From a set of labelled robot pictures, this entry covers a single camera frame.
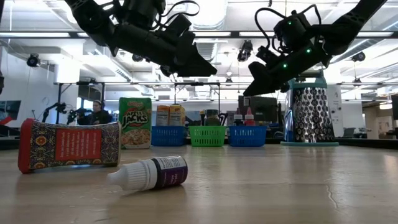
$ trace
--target table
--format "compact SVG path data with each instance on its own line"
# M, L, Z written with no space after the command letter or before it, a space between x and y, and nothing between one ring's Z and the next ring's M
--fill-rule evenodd
M116 167L58 167L22 175L0 151L0 219L71 223L397 223L398 151L360 147L191 148L123 151L121 163L182 155L180 187L124 192Z

